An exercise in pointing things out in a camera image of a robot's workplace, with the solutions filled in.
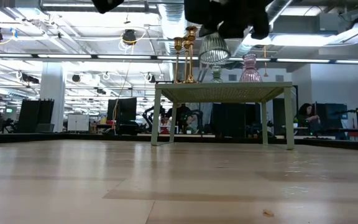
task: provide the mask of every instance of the ductwork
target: ductwork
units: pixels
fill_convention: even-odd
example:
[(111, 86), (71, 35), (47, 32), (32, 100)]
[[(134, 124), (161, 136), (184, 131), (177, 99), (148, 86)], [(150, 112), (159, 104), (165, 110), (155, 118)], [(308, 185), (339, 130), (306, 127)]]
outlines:
[[(272, 3), (270, 3), (267, 6), (266, 13), (267, 13), (267, 16), (268, 16), (268, 23), (271, 26), (277, 20), (277, 18), (281, 15), (281, 13), (283, 13), (285, 8), (287, 8), (292, 3), (292, 1), (293, 0), (274, 0)], [(233, 55), (235, 55), (235, 56), (246, 55), (251, 51), (251, 49), (253, 47), (254, 46), (252, 46), (252, 45), (244, 45), (243, 43), (241, 43), (237, 47), (237, 49), (236, 49), (236, 51), (234, 52)]]
[[(187, 21), (183, 4), (159, 4), (158, 11), (161, 15), (161, 28), (164, 38), (174, 39), (185, 35)], [(176, 53), (173, 41), (165, 42), (164, 44), (167, 54), (173, 55)]]

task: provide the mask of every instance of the desk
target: desk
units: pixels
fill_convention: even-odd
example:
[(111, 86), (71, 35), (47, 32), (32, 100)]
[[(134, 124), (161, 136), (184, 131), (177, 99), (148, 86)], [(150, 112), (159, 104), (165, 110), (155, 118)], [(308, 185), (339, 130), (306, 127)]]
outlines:
[[(177, 103), (261, 103), (263, 144), (267, 145), (266, 102), (284, 93), (287, 149), (293, 149), (291, 88), (292, 82), (156, 84), (151, 145), (158, 146), (158, 116), (162, 95), (173, 103), (171, 129), (174, 129), (176, 122)], [(170, 142), (174, 141), (174, 137), (172, 131)]]

